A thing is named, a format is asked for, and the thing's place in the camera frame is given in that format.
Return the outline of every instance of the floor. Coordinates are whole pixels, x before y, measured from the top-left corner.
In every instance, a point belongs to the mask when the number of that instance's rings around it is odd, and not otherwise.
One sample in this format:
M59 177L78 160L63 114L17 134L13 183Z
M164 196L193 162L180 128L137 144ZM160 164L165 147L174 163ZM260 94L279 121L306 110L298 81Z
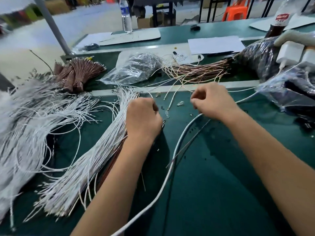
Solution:
M269 16L275 14L281 2L282 0L275 0ZM177 11L176 24L179 25L185 19L192 19L194 16L199 15L199 5L199 3L184 2L183 6L178 5L175 7ZM265 5L266 1L256 1L250 18L261 17ZM225 8L226 6L217 9L215 21L221 21ZM203 9L202 22L206 22L207 14L208 9ZM150 15L152 15L152 7L146 7L146 17ZM53 18L70 47L85 34L114 32L123 29L120 9L117 3L78 7L70 13L56 15ZM14 85L27 79L29 77L28 73L33 68L36 68L39 72L49 70L29 49L44 59L51 67L53 67L55 60L61 61L60 55L63 54L61 47L44 19L15 29L9 35L0 39L0 73Z

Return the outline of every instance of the orange plastic stool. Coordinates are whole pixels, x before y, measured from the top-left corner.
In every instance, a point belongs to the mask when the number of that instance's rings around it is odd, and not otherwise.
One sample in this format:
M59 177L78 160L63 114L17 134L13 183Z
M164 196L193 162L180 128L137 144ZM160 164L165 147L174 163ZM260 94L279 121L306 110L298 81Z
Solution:
M247 6L245 4L246 0L243 0L240 4L234 3L231 7L227 7L222 21L246 19L250 0L247 0Z
M114 3L115 0L106 0L107 3Z

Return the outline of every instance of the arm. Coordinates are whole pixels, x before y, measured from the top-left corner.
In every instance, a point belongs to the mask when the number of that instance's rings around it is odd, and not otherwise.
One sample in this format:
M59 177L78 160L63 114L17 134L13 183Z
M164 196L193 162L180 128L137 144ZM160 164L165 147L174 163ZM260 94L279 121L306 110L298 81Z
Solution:
M193 93L191 102L230 129L294 232L314 235L315 171L243 112L224 86L203 85Z
M127 223L142 165L162 128L158 107L151 98L133 100L127 109L128 138L71 236L108 236Z

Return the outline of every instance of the hand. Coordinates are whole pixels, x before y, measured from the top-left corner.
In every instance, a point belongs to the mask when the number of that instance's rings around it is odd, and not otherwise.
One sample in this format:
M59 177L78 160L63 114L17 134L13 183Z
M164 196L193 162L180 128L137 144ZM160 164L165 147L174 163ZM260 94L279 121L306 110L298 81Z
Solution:
M190 98L195 109L209 118L225 120L237 111L242 111L229 95L226 88L216 82L198 87Z
M137 98L129 103L126 116L128 138L149 140L152 144L161 131L162 123L152 98Z

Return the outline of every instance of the gray pole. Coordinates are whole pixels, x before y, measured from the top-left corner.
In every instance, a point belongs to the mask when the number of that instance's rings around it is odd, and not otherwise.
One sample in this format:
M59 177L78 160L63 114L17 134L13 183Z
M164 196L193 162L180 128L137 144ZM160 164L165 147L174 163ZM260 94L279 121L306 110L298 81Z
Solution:
M47 21L51 31L53 32L54 36L56 37L57 41L59 42L61 48L63 49L66 55L71 54L71 50L68 47L65 39L61 35L53 17L51 16L50 12L48 11L47 7L45 6L45 2L43 0L34 0L36 5L38 6L39 10L41 11L43 17Z

